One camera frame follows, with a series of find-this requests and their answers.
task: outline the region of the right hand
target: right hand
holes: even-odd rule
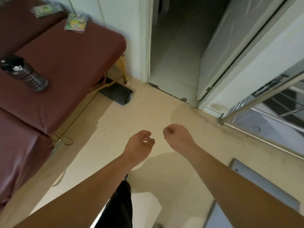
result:
[[[163,133],[171,148],[184,157],[191,149],[197,147],[189,131],[182,125],[171,124],[163,130]]]

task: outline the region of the hand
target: hand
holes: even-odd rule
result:
[[[122,156],[127,159],[132,168],[144,161],[151,153],[155,140],[150,136],[150,131],[142,130],[129,139]]]
[[[164,130],[165,140],[172,149],[187,158],[187,153],[197,147],[189,131],[182,125],[171,124]]]

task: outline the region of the left hand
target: left hand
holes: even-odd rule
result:
[[[142,130],[129,139],[122,156],[127,159],[132,168],[144,161],[151,153],[155,140],[150,136],[150,131]]]

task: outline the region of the open door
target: open door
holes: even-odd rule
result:
[[[283,1],[230,0],[201,59],[197,100],[210,91]]]

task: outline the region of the table cushion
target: table cushion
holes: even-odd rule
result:
[[[0,109],[0,211],[45,163],[53,140]]]
[[[121,34],[92,21],[83,34],[65,31],[65,24],[63,20],[16,53],[49,80],[46,91],[34,92],[0,72],[0,108],[49,135],[126,49]]]
[[[10,0],[0,7],[0,59],[42,34],[66,17],[56,13],[36,18],[30,8],[45,4],[41,0]]]

